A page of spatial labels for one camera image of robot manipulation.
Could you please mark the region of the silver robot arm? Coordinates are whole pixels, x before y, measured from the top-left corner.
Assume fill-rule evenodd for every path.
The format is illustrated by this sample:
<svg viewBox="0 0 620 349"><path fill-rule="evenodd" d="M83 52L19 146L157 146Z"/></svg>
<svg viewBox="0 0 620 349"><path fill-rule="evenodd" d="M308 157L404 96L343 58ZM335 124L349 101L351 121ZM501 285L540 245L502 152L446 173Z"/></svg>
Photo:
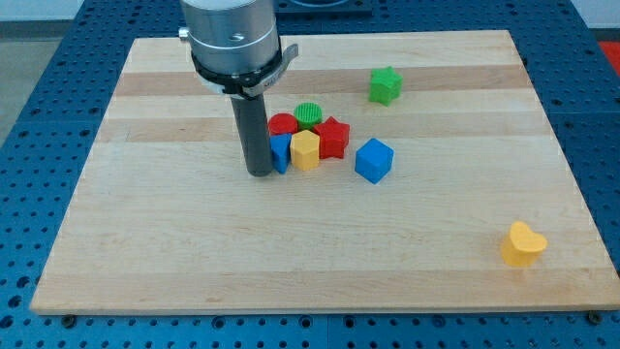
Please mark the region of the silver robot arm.
<svg viewBox="0 0 620 349"><path fill-rule="evenodd" d="M179 37L203 83L213 91L252 100L264 94L298 57L282 47L272 0L181 0L186 26Z"/></svg>

